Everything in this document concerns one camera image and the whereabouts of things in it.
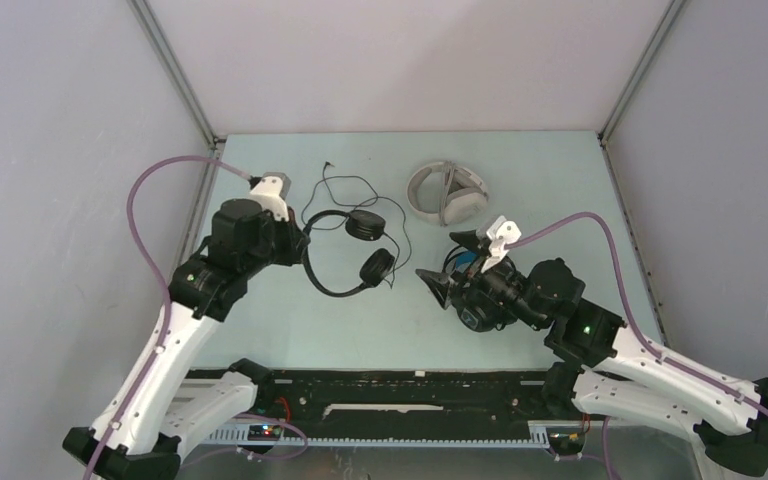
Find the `white grey gaming headset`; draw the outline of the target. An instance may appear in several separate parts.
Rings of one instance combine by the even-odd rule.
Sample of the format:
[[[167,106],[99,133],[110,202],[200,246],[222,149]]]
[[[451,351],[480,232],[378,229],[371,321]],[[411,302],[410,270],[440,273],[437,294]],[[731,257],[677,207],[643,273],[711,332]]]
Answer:
[[[438,206],[429,210],[420,205],[419,191],[432,174],[441,175]],[[406,197],[413,213],[423,221],[450,226],[483,213],[489,204],[489,191],[484,180],[473,170],[453,161],[437,161],[419,168],[409,178]]]

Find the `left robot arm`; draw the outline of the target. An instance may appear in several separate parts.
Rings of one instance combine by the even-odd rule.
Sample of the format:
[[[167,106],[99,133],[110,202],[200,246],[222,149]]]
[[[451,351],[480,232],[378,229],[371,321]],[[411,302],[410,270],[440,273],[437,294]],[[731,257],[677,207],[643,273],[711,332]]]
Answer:
[[[278,194],[221,205],[204,251],[161,284],[158,319],[122,386],[90,426],[71,428],[63,440],[85,478],[173,479],[194,448],[232,417],[272,411],[275,388],[234,370],[182,407],[170,405],[249,281],[268,266],[300,263],[308,242]]]

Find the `black blue gaming headset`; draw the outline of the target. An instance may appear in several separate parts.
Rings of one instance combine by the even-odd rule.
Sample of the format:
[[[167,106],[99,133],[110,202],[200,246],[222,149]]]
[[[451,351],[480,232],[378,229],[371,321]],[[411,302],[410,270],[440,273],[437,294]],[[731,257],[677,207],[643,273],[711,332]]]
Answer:
[[[469,330],[484,333],[501,331],[514,324],[517,318],[492,297],[491,285],[481,274],[468,275],[477,256],[461,246],[452,248],[443,263],[443,272],[452,281],[449,303],[461,323]]]

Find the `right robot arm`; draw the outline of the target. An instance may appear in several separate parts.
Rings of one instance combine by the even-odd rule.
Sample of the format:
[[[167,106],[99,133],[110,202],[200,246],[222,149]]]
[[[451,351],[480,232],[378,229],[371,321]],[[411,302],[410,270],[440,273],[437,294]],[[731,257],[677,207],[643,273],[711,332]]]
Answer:
[[[419,278],[474,332],[521,322],[544,333],[557,358],[541,392],[548,414],[629,420],[699,445],[735,473],[767,473],[768,377],[725,375],[636,331],[587,300],[583,281],[560,258],[522,273],[508,257],[492,256],[475,233],[457,232],[454,240],[466,260],[421,269]]]

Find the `small black on-ear headphones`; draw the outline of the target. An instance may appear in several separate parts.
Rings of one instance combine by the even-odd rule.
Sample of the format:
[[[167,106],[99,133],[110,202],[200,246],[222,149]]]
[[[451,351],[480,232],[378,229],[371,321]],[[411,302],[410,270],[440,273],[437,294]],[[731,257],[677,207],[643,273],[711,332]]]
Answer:
[[[301,254],[301,265],[320,293],[348,298],[392,281],[398,251],[379,244],[393,240],[381,215],[365,209],[325,209],[311,215],[302,232],[308,244]],[[353,287],[335,290],[326,285],[326,281],[352,270],[356,272]],[[318,277],[320,273],[326,281]]]

